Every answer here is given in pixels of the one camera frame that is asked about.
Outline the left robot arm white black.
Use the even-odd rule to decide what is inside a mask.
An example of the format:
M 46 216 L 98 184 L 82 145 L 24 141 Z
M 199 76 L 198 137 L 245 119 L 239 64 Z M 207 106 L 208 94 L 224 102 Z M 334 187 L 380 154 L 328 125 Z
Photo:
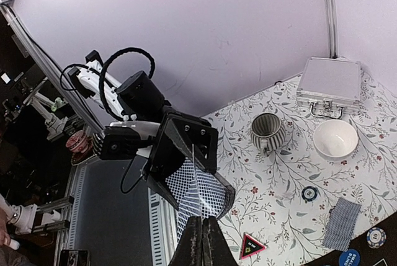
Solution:
M 175 109 L 153 83 L 155 61 L 124 81 L 108 72 L 122 55 L 149 57 L 128 47 L 103 60 L 97 51 L 83 64 L 62 70 L 73 90 L 92 99 L 113 122 L 93 134 L 94 153 L 104 161 L 145 159 L 140 179 L 179 212 L 222 218 L 231 209 L 234 188 L 217 171 L 218 130 L 201 117 Z

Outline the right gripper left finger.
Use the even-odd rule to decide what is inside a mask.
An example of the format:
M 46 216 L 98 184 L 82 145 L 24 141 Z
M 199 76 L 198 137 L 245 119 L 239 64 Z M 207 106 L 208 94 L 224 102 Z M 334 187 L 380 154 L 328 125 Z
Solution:
M 191 216 L 185 226 L 169 266 L 202 265 L 202 218 Z

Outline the triangular all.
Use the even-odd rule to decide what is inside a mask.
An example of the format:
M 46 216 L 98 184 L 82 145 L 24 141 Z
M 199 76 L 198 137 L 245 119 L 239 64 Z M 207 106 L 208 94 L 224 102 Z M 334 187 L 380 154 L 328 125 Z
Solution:
M 261 243 L 260 241 L 249 235 L 248 233 L 244 233 L 239 259 L 240 260 L 246 259 L 266 249 L 267 247 L 265 244 Z

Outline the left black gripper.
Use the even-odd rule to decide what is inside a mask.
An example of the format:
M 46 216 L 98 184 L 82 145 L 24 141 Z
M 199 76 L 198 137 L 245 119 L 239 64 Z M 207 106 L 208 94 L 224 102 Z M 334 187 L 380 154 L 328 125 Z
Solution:
M 165 107 L 144 179 L 179 221 L 220 219 L 231 209 L 235 189 L 217 172 L 217 150 L 218 130 L 208 120 Z M 172 174 L 173 194 L 165 181 Z

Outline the dealt card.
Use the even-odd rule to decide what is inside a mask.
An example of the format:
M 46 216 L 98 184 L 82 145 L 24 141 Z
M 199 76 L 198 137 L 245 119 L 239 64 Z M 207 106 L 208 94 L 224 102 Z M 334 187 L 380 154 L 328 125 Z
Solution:
M 360 210 L 361 204 L 339 198 L 329 214 L 322 246 L 347 251 Z

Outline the blue small blind button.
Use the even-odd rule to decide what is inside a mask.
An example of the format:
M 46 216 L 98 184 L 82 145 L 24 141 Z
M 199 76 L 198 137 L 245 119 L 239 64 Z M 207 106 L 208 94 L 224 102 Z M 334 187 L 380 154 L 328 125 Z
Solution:
M 339 266 L 359 266 L 360 254 L 355 249 L 348 249 L 339 256 Z

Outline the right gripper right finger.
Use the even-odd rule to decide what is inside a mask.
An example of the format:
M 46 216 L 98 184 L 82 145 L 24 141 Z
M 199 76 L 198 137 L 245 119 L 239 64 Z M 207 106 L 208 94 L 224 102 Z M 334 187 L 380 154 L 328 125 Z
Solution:
M 202 257 L 203 265 L 237 265 L 218 221 L 213 216 L 203 220 Z

